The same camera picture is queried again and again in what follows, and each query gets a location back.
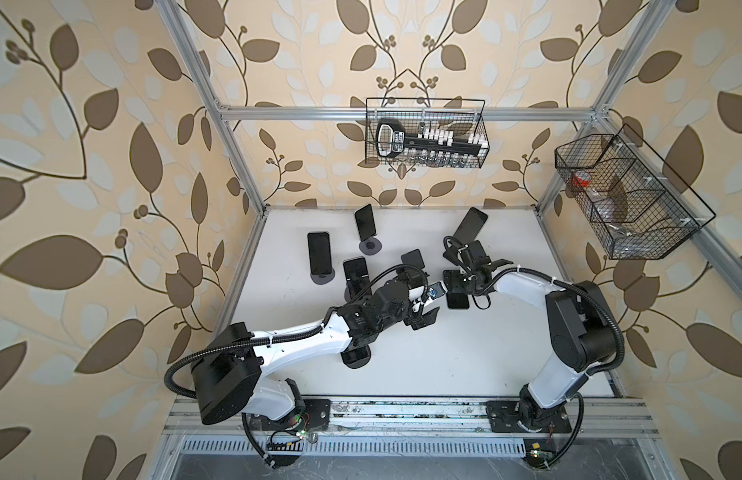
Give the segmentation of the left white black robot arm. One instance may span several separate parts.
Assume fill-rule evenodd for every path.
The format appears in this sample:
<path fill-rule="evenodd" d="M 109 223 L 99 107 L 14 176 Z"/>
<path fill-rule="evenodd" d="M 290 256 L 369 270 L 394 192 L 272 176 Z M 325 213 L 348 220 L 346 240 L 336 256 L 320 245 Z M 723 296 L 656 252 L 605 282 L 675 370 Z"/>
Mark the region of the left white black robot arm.
<path fill-rule="evenodd" d="M 164 375 L 173 393 L 196 400 L 205 425 L 237 414 L 264 416 L 290 423 L 304 409 L 292 379 L 277 380 L 276 372 L 313 358 L 338 355 L 358 369 L 371 356 L 370 346 L 385 330 L 402 323 L 413 330 L 432 325 L 438 311 L 432 302 L 447 290 L 428 283 L 426 272 L 398 264 L 363 285 L 341 306 L 328 308 L 323 319 L 279 331 L 255 331 L 235 323 L 206 349 L 174 362 Z"/>

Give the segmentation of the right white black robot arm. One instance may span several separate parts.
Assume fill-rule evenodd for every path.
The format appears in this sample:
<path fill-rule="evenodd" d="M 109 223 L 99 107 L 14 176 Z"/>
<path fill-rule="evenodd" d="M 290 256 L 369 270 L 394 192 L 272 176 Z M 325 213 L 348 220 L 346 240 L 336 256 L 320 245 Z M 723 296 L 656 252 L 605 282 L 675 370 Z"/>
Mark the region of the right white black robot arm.
<path fill-rule="evenodd" d="M 457 266 L 444 272 L 449 294 L 509 295 L 547 316 L 552 354 L 538 375 L 521 388 L 515 410 L 505 419 L 537 432 L 591 377 L 622 364 L 624 336 L 595 283 L 571 284 L 505 259 L 493 261 L 477 240 L 467 243 L 446 236 L 443 245 L 444 258 Z"/>

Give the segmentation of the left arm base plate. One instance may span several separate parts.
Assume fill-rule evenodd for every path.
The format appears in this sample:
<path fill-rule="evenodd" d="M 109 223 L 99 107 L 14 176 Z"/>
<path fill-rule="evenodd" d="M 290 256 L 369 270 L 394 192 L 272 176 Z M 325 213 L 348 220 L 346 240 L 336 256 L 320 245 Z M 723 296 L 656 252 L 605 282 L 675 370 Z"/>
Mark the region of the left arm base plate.
<path fill-rule="evenodd" d="M 325 431 L 330 423 L 331 406 L 329 399 L 306 399 L 282 420 L 273 421 L 260 415 L 250 415 L 248 420 L 259 431 Z"/>

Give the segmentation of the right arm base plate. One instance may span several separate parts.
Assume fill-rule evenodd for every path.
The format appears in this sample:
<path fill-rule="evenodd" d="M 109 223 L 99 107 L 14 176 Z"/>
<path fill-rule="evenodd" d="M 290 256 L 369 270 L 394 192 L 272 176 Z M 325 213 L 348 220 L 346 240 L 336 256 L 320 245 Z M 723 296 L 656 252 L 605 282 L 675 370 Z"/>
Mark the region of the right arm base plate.
<path fill-rule="evenodd" d="M 486 415 L 493 433 L 572 432 L 563 404 L 551 409 L 540 409 L 533 402 L 494 400 L 486 403 Z"/>

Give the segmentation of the black phone stand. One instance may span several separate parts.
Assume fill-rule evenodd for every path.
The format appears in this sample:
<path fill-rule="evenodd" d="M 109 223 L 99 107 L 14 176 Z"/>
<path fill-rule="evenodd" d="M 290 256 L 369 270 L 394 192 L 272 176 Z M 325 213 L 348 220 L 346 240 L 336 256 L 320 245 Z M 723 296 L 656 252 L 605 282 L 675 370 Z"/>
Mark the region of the black phone stand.
<path fill-rule="evenodd" d="M 450 310 L 467 310 L 470 307 L 469 294 L 463 289 L 449 290 L 446 302 Z"/>
<path fill-rule="evenodd" d="M 470 243 L 477 238 L 487 220 L 488 215 L 486 213 L 471 207 L 463 217 L 453 237 L 462 244 Z"/>

